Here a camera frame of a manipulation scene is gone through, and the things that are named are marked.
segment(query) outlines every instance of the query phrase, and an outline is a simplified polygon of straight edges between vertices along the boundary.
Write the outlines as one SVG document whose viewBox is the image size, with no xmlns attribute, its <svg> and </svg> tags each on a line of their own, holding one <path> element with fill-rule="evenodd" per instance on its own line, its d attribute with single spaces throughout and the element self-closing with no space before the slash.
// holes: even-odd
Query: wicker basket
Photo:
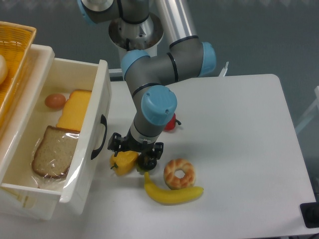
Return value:
<svg viewBox="0 0 319 239">
<path fill-rule="evenodd" d="M 8 75 L 0 85 L 0 128 L 21 83 L 27 52 L 35 34 L 34 27 L 0 21 L 0 54 L 8 66 Z"/>
</svg>

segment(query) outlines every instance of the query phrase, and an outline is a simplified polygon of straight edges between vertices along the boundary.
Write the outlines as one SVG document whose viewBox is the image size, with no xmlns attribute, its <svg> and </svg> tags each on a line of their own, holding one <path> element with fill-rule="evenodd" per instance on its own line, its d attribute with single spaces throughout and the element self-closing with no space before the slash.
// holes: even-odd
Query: egg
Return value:
<svg viewBox="0 0 319 239">
<path fill-rule="evenodd" d="M 62 94 L 51 94 L 47 96 L 44 101 L 46 106 L 55 110 L 63 108 L 65 102 L 66 98 Z"/>
</svg>

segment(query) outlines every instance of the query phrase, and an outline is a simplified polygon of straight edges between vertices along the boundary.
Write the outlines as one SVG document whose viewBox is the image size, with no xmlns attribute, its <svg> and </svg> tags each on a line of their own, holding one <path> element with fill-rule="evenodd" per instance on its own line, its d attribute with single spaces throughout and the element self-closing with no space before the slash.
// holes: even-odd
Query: drawer handle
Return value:
<svg viewBox="0 0 319 239">
<path fill-rule="evenodd" d="M 105 132 L 104 132 L 104 136 L 103 136 L 103 141 L 102 141 L 101 146 L 98 149 L 93 149 L 92 150 L 91 160 L 96 158 L 99 155 L 99 153 L 102 151 L 102 148 L 103 148 L 105 140 L 106 140 L 106 133 L 108 131 L 108 125 L 107 125 L 106 118 L 105 118 L 104 115 L 101 115 L 101 123 L 104 124 L 104 126 L 105 126 Z"/>
</svg>

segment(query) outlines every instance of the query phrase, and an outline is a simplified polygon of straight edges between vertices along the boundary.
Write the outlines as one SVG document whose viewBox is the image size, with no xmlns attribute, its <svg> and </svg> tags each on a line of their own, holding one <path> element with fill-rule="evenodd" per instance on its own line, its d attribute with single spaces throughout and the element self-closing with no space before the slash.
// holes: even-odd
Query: yellow bell pepper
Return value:
<svg viewBox="0 0 319 239">
<path fill-rule="evenodd" d="M 135 166 L 135 161 L 139 154 L 134 151 L 118 152 L 115 157 L 114 154 L 110 158 L 111 169 L 115 171 L 118 176 L 129 173 Z"/>
</svg>

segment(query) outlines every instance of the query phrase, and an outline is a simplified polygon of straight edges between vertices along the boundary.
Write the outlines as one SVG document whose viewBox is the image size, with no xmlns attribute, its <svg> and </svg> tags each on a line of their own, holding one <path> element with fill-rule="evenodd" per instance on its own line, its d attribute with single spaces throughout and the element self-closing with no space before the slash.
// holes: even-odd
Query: yellow banana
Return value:
<svg viewBox="0 0 319 239">
<path fill-rule="evenodd" d="M 165 190 L 156 186 L 148 172 L 144 174 L 144 189 L 150 198 L 163 204 L 185 203 L 198 198 L 204 191 L 202 187 L 189 187 L 177 190 Z"/>
</svg>

